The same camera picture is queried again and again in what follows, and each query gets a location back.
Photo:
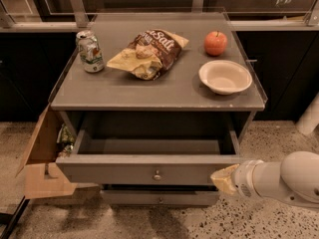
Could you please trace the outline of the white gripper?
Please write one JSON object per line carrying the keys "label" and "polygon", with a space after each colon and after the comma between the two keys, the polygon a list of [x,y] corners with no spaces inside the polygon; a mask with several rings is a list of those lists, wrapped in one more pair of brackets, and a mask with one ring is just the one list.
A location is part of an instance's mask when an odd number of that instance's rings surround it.
{"label": "white gripper", "polygon": [[214,186],[221,192],[233,195],[236,192],[246,198],[259,198],[254,183],[254,169],[262,160],[247,160],[238,164],[215,171],[210,179]]}

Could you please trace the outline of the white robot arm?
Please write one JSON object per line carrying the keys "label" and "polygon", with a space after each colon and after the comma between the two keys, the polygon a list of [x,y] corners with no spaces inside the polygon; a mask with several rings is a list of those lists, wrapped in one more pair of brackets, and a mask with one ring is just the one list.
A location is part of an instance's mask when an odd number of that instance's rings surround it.
{"label": "white robot arm", "polygon": [[245,199],[269,198],[287,205],[319,209],[319,153],[298,150],[280,161],[240,159],[214,171],[218,190]]}

